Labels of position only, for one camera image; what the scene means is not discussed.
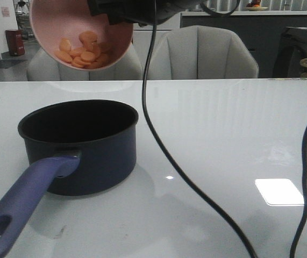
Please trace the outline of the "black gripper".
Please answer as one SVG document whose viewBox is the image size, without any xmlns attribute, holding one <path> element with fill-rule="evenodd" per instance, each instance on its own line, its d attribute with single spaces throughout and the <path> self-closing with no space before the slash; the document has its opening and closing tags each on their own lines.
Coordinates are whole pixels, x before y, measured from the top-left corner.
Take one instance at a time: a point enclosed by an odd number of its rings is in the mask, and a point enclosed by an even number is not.
<svg viewBox="0 0 307 258">
<path fill-rule="evenodd" d="M 88 0 L 92 16 L 105 14 L 111 25 L 121 22 L 162 24 L 172 16 L 201 4 L 190 0 Z"/>
</svg>

